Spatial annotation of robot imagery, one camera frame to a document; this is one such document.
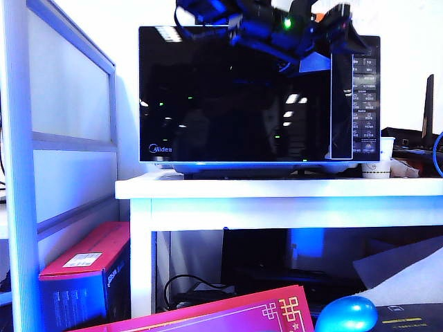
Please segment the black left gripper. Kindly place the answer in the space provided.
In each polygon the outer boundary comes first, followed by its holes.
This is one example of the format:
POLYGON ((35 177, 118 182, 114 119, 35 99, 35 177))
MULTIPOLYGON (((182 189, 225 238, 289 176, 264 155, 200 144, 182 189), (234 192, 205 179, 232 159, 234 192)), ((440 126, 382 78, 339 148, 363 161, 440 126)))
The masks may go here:
POLYGON ((350 4, 340 3, 327 12, 327 38, 323 26, 325 17, 325 13, 311 13, 303 27, 302 37, 297 47, 297 54, 302 59, 299 66, 300 72, 329 70, 330 51, 342 54, 364 54, 368 50, 367 45, 354 29, 350 4))

